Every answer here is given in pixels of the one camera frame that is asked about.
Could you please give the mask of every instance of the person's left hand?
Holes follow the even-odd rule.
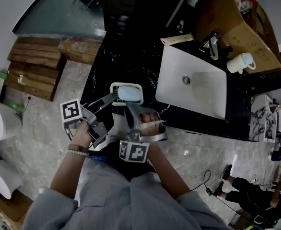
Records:
[[[91,144],[93,138],[88,133],[88,128],[88,124],[83,121],[77,128],[77,131],[75,132],[71,140],[71,144],[84,148],[89,148],[89,145]]]

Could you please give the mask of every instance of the countertop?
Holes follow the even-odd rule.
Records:
[[[226,67],[226,58],[214,61],[198,50],[195,41],[173,45],[193,54],[227,74],[226,120],[220,120],[180,107],[158,102],[155,99],[158,84],[163,44],[159,38],[130,37],[120,41],[107,33],[95,58],[81,103],[91,103],[109,94],[113,82],[138,83],[143,88],[143,106],[155,109],[167,122],[165,125],[226,138],[248,140],[251,95],[247,76],[231,74]],[[113,113],[123,114],[123,107],[112,106]]]

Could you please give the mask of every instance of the black baseboard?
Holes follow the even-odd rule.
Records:
[[[20,20],[17,22],[17,24],[14,26],[12,32],[14,34],[16,34],[17,30],[19,29],[20,25],[22,24],[22,22],[25,20],[25,18],[27,17],[27,15],[32,11],[32,9],[35,7],[36,4],[38,4],[40,0],[35,0],[30,7],[24,12],[24,14],[21,16]]]

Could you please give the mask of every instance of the wooden plank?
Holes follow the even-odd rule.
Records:
[[[18,82],[17,78],[13,77],[11,75],[7,76],[7,80],[11,81],[11,82]],[[43,83],[43,82],[37,82],[37,81],[32,80],[32,79],[27,79],[25,81],[25,84],[26,84],[26,86],[29,86],[29,87],[32,87],[32,88],[35,88],[35,89],[38,89],[38,90],[50,92],[50,93],[52,93],[53,89],[54,89],[54,85],[46,84],[46,83]]]
[[[18,49],[18,48],[12,48],[11,54],[34,56],[34,57],[41,57],[41,58],[55,59],[55,60],[59,60],[61,55],[61,53],[55,53],[55,52],[33,50],[33,49]]]
[[[84,64],[92,65],[96,56],[83,54],[78,52],[62,51],[63,55],[68,59],[76,62],[81,62]]]
[[[13,89],[19,90],[21,92],[31,94],[33,96],[45,99],[47,101],[53,100],[54,95],[52,93],[49,93],[49,92],[46,92],[46,91],[38,90],[38,89],[31,88],[31,87],[28,87],[28,86],[22,86],[22,85],[20,85],[16,82],[8,81],[8,80],[4,81],[4,85],[6,85],[8,87],[11,87]]]
[[[13,48],[19,49],[34,49],[43,50],[49,52],[60,53],[58,46],[53,45],[43,45],[43,44],[14,44]]]
[[[55,85],[55,82],[56,82],[56,78],[46,77],[43,75],[38,75],[35,73],[22,71],[22,70],[18,70],[18,69],[10,69],[10,74],[17,76],[17,77],[19,77],[19,75],[24,75],[28,79],[35,80],[37,82],[47,83],[50,85]]]
[[[15,43],[18,44],[43,44],[58,46],[60,39],[46,37],[18,37]]]
[[[26,71],[26,72],[43,75],[55,79],[59,75],[59,71],[55,69],[31,65],[31,64],[25,64],[25,63],[19,63],[19,62],[11,62],[9,70]]]
[[[40,58],[34,56],[22,56],[22,55],[14,55],[14,54],[9,54],[7,59],[10,61],[31,63],[31,64],[42,65],[51,68],[56,68],[59,62],[58,60],[54,60],[54,59],[46,59],[46,58]]]
[[[83,54],[97,55],[100,45],[101,41],[93,39],[87,39],[86,41],[66,39],[60,42],[59,50],[61,52],[70,51]]]

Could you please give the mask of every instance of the white cup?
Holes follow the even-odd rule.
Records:
[[[256,69],[256,63],[250,53],[242,53],[227,62],[227,68],[231,73],[243,70],[246,67],[252,70]]]

